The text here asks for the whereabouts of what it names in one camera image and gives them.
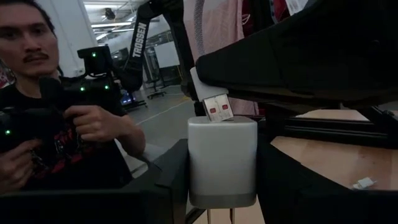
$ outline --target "wooden table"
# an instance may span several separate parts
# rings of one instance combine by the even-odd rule
[[[355,110],[318,110],[301,115],[304,118],[366,120]],[[370,177],[377,183],[372,189],[398,189],[398,151],[374,147],[277,137],[271,144],[309,169],[352,188],[358,180]],[[227,224],[229,210],[212,210],[212,224]],[[196,224],[207,223],[204,213]],[[259,204],[236,209],[236,224],[263,224]]]

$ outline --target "black hair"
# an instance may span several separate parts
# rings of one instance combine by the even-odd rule
[[[0,0],[0,6],[10,5],[10,4],[26,4],[28,6],[31,6],[31,7],[34,7],[35,9],[37,9],[40,12],[40,14],[42,15],[42,17],[44,18],[44,21],[50,28],[51,32],[54,34],[55,37],[57,37],[55,35],[55,31],[54,31],[55,27],[54,27],[54,24],[52,24],[52,22],[51,22],[50,16],[46,13],[46,11],[42,8],[42,6],[40,6],[35,0]],[[57,67],[57,70],[59,71],[61,76],[63,76],[63,71],[59,66]]]

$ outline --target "pink fabric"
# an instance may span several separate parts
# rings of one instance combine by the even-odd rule
[[[0,65],[0,89],[8,86],[10,83],[12,83],[11,75]]]
[[[206,4],[216,5],[213,9],[206,9]],[[205,53],[211,53],[244,38],[242,27],[243,0],[206,0],[203,11],[202,30]],[[194,8],[195,0],[184,2],[184,23],[188,33],[193,58],[200,56],[195,40]],[[230,98],[234,114],[257,114],[257,104],[251,101]]]

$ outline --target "usb plug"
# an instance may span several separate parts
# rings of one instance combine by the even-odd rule
[[[191,69],[191,76],[198,99],[205,105],[209,120],[219,122],[233,118],[234,115],[227,97],[228,90],[216,86],[209,86],[201,82],[195,67]]]

